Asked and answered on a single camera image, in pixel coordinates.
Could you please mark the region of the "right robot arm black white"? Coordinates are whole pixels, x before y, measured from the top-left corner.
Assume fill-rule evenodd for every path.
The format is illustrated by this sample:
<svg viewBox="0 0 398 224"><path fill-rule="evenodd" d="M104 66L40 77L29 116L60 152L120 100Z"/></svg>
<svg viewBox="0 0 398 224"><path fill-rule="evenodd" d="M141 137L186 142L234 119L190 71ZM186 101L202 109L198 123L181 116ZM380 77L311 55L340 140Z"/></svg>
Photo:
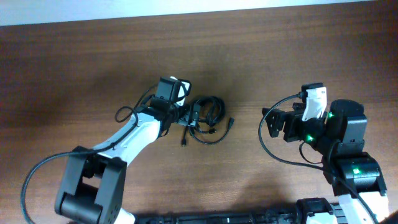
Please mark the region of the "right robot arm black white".
<svg viewBox="0 0 398 224"><path fill-rule="evenodd" d="M325 100L306 98L294 103L293 110L278 110L274 105L263 108L258 135L265 145L263 126L271 137L284 132L286 142L302 141L322 155L319 163L295 162L295 166L320 170L331 185L348 223L381 223L389 216L387 188L377 161L364 151L364 134L368 123L364 106L352 100L335 100L326 111Z"/></svg>

